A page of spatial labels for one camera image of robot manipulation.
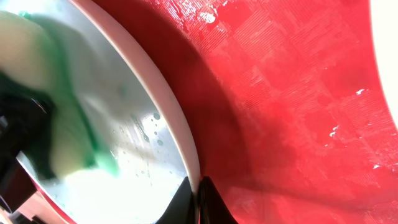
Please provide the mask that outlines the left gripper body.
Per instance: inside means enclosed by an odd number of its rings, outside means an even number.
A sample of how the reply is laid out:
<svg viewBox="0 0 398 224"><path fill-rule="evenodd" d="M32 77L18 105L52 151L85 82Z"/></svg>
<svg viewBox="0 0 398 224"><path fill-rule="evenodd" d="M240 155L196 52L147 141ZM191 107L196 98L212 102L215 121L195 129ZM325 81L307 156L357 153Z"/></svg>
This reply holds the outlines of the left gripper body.
<svg viewBox="0 0 398 224"><path fill-rule="evenodd" d="M53 179L50 169L51 122L55 109L43 91L32 90L1 73L1 208L15 212L36 191L17 161L29 156L40 179Z"/></svg>

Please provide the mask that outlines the green sponge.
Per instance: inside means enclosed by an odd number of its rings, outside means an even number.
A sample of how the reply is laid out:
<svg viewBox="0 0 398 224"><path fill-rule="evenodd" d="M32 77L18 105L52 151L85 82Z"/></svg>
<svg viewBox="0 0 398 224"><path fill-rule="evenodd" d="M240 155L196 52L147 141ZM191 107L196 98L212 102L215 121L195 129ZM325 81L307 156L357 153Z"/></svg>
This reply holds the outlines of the green sponge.
<svg viewBox="0 0 398 224"><path fill-rule="evenodd" d="M109 144L78 101L56 33L39 17L1 11L1 149L10 126L20 132L16 140L39 180L86 169L119 174Z"/></svg>

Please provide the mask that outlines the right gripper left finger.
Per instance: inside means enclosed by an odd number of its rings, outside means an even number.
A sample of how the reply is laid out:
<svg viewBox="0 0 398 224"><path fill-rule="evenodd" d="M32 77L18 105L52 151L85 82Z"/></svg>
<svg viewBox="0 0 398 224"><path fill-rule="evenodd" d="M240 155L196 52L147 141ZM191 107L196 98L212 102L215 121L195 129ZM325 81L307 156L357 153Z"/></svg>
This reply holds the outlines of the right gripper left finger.
<svg viewBox="0 0 398 224"><path fill-rule="evenodd" d="M156 224L194 224L195 205L188 177L184 178Z"/></svg>

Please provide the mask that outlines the light blue plate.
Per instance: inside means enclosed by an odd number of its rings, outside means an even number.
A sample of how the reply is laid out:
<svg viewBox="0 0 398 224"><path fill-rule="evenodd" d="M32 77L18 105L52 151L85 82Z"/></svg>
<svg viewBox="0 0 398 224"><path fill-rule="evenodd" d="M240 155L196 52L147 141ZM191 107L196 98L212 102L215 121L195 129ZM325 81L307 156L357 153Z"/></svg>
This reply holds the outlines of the light blue plate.
<svg viewBox="0 0 398 224"><path fill-rule="evenodd" d="M2 1L1 11L41 18L66 51L78 101L109 144L117 176L79 170L39 180L17 161L67 223L156 223L188 177L198 221L200 166L183 111L135 38L93 1Z"/></svg>

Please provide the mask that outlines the white plate with stain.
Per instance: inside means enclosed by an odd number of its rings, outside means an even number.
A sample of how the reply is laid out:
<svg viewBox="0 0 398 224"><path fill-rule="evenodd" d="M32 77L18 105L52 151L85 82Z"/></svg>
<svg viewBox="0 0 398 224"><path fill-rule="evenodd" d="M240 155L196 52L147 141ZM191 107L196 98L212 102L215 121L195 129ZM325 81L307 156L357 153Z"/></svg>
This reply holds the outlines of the white plate with stain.
<svg viewBox="0 0 398 224"><path fill-rule="evenodd" d="M397 0L370 0L370 13L381 85L397 124Z"/></svg>

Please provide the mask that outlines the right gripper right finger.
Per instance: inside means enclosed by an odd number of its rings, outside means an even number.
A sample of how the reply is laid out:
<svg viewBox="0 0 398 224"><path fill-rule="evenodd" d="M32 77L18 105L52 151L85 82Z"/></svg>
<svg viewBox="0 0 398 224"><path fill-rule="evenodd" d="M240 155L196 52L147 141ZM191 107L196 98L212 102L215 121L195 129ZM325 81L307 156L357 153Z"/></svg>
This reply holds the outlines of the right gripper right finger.
<svg viewBox="0 0 398 224"><path fill-rule="evenodd" d="M208 176L202 178L199 190L199 224L238 224Z"/></svg>

